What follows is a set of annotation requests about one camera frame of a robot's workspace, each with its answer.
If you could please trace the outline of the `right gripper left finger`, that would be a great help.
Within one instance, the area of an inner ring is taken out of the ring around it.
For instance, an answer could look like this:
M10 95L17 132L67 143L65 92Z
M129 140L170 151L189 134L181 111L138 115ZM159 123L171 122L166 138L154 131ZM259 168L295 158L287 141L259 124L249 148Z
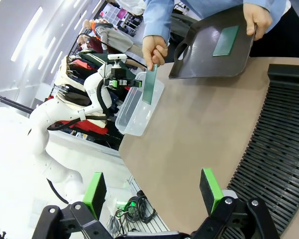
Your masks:
M72 233L82 233L85 239L111 239L111 234L99 221L107 188L104 174L95 173L82 201L61 209L46 206L35 227L35 239L68 239Z

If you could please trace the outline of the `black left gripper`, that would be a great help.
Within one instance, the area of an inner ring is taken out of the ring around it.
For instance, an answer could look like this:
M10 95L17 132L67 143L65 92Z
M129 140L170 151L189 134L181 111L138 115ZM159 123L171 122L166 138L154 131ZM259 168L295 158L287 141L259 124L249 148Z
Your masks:
M105 78L104 85L108 87L142 87L142 81L136 79L127 80L126 70L122 68L111 69L112 78Z

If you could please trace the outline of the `person's left hand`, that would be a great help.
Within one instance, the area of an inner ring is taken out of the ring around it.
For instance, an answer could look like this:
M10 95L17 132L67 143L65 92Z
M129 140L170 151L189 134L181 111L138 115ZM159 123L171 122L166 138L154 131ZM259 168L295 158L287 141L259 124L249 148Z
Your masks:
M247 24L246 33L253 36L254 41L261 39L272 24L272 17L265 8L253 4L243 3L243 13Z

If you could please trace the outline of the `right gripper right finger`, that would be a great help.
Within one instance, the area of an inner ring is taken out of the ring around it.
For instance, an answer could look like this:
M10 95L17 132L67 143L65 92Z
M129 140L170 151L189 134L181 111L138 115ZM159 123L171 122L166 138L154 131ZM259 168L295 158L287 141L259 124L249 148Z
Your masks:
M279 239L274 221L261 198L244 202L234 192L225 196L213 171L201 170L199 188L208 213L192 239L220 239L228 229L237 230L242 239Z

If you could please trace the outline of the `person's right hand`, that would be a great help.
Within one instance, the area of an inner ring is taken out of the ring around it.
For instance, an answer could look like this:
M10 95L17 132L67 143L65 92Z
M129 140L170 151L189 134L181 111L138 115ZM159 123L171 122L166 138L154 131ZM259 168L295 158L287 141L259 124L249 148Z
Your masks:
M154 65L164 65L168 47L165 40L158 35L150 35L143 38L142 47L143 57L149 71L153 70Z

